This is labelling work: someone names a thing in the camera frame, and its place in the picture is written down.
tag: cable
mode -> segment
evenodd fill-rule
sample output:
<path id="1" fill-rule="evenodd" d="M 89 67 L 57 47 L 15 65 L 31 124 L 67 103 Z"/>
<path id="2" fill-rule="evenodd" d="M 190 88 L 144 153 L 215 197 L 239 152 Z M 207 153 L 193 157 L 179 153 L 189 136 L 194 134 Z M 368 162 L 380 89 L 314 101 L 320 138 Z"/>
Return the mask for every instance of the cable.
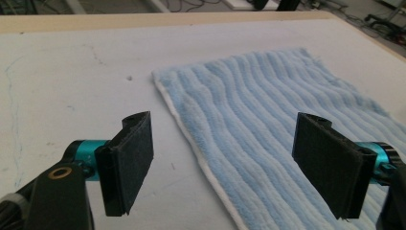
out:
<path id="1" fill-rule="evenodd" d="M 24 220 L 15 221 L 2 230 L 23 230 L 24 229 Z"/>
<path id="2" fill-rule="evenodd" d="M 0 203 L 0 229 L 6 228 L 13 222 L 21 218 L 21 212 L 18 205 L 10 202 L 3 201 Z"/>
<path id="3" fill-rule="evenodd" d="M 52 7 L 51 5 L 48 4 L 48 0 L 36 0 L 36 1 L 42 3 L 41 4 L 41 9 L 42 10 L 46 8 L 46 9 L 51 10 L 52 12 L 54 12 L 56 14 L 61 14 L 59 10 L 55 9 L 54 7 Z"/>
<path id="4" fill-rule="evenodd" d="M 3 2 L 10 8 L 10 10 L 12 11 L 13 14 L 17 15 L 17 11 L 15 10 L 15 8 L 12 6 L 12 4 L 9 2 L 9 0 L 3 0 Z"/>
<path id="5" fill-rule="evenodd" d="M 221 0 L 216 0 L 216 1 L 198 0 L 198 3 L 191 2 L 190 0 L 179 0 L 179 8 L 175 11 L 172 11 L 170 9 L 169 0 L 166 0 L 166 6 L 171 12 L 190 12 L 192 10 L 202 8 L 206 4 L 218 4 L 220 2 L 221 2 Z M 190 5 L 191 7 L 184 10 L 184 3 L 187 5 Z"/>
<path id="6" fill-rule="evenodd" d="M 404 29 L 399 29 L 399 30 L 393 30 L 391 28 L 388 28 L 387 26 L 380 25 L 380 24 L 375 24 L 373 27 L 371 26 L 370 23 L 366 22 L 365 20 L 351 15 L 347 14 L 342 10 L 331 10 L 328 9 L 329 12 L 334 13 L 340 18 L 345 19 L 349 24 L 351 24 L 353 27 L 357 28 L 364 34 L 372 37 L 372 38 L 383 38 L 385 40 L 388 40 L 392 42 L 393 44 L 399 45 L 403 48 L 406 49 L 406 44 L 404 42 L 406 32 Z M 383 12 L 379 15 L 384 15 L 387 14 L 388 12 Z"/>

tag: blue towel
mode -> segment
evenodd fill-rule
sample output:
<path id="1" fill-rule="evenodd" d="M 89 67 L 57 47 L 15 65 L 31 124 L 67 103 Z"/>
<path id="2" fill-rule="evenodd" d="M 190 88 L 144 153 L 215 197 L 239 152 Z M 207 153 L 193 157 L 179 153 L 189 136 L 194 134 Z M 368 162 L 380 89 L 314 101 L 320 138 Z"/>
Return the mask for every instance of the blue towel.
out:
<path id="1" fill-rule="evenodd" d="M 305 49 L 152 74 L 239 229 L 375 227 L 386 188 L 370 185 L 360 219 L 335 219 L 291 156 L 297 113 L 331 120 L 352 141 L 383 141 L 399 152 L 406 152 L 406 127 Z"/>

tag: table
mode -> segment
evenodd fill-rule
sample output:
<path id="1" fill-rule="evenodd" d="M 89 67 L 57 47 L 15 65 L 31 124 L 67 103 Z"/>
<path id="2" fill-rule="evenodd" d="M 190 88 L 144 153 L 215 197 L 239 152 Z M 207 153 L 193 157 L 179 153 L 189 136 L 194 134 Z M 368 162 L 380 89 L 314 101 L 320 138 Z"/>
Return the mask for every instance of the table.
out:
<path id="1" fill-rule="evenodd" d="M 151 111 L 155 159 L 128 217 L 97 229 L 235 229 L 155 89 L 150 72 L 253 50 L 302 46 L 406 124 L 403 57 L 327 12 L 0 17 L 0 196 L 57 162 L 77 139 L 110 139 Z"/>

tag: white table surface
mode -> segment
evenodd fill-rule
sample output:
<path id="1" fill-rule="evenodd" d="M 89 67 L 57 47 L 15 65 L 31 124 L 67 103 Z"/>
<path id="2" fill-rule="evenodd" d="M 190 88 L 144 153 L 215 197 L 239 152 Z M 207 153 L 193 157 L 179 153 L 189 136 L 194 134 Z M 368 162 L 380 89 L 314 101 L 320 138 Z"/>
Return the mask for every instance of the white table surface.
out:
<path id="1" fill-rule="evenodd" d="M 150 73 L 292 47 L 406 124 L 404 59 L 337 19 L 0 34 L 0 196 L 52 166 L 72 141 L 110 139 L 122 118 L 149 110 L 155 158 L 144 186 L 128 217 L 107 218 L 100 186 L 89 182 L 96 228 L 235 229 Z"/>

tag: floor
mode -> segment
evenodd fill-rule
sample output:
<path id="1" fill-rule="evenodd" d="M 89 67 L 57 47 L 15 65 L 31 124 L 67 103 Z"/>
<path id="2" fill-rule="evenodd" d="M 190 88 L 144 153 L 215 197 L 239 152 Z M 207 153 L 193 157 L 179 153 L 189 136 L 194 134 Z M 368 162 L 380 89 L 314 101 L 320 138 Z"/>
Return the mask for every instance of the floor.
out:
<path id="1" fill-rule="evenodd" d="M 1 2 L 10 3 L 13 1 L 20 5 L 26 0 L 0 0 Z M 39 14 L 66 14 L 73 13 L 72 7 L 69 7 L 67 2 L 71 0 L 34 0 L 35 7 Z M 153 0 L 79 0 L 81 8 L 86 13 L 142 13 L 142 12 L 158 12 L 156 7 L 150 4 Z M 230 12 L 231 8 L 223 0 L 156 0 L 163 8 L 169 12 Z M 340 6 L 333 3 L 337 0 L 319 0 L 323 3 L 317 8 L 312 7 L 314 0 L 302 0 L 297 11 L 328 11 L 336 14 L 350 23 L 355 28 L 361 30 L 365 34 L 375 38 L 385 46 L 406 57 L 406 44 L 398 45 L 385 37 L 387 28 L 383 26 L 375 26 L 372 30 L 364 18 L 369 14 L 378 15 L 381 18 L 388 17 L 394 10 L 388 4 L 378 0 L 339 0 L 346 3 L 346 8 L 340 9 Z M 406 13 L 397 14 L 392 22 L 403 27 L 406 25 Z"/>

